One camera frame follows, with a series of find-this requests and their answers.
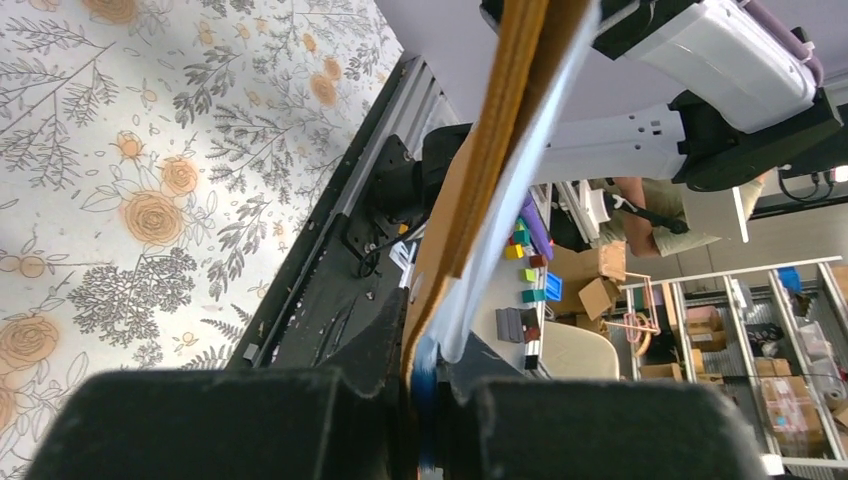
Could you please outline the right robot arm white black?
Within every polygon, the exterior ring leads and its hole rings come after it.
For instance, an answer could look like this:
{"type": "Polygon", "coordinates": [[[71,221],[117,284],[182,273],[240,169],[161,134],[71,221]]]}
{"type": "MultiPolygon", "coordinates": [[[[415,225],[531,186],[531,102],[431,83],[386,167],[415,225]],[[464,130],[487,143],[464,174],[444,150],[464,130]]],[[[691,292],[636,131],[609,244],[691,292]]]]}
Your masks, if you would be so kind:
{"type": "Polygon", "coordinates": [[[754,1],[604,1],[593,47],[674,79],[671,102],[563,123],[539,183],[645,177],[740,186],[843,130],[808,45],[754,1]]]}

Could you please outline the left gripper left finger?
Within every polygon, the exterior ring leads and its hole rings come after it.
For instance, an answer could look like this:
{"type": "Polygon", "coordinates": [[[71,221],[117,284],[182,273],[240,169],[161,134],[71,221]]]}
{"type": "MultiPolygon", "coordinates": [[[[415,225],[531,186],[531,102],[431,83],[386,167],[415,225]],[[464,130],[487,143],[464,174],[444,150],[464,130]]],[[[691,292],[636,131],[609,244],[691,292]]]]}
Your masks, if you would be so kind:
{"type": "Polygon", "coordinates": [[[311,368],[112,371],[69,399],[30,479],[400,479],[408,293],[311,368]]]}

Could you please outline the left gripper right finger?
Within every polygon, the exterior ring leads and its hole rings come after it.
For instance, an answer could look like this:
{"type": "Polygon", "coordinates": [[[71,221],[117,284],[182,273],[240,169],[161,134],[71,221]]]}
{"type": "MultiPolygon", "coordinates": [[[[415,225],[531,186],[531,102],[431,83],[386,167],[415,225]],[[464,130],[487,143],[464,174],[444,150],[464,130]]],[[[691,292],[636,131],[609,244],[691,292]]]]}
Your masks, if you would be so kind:
{"type": "Polygon", "coordinates": [[[437,370],[449,479],[763,479],[755,436],[715,388],[530,378],[479,339],[437,370]]]}

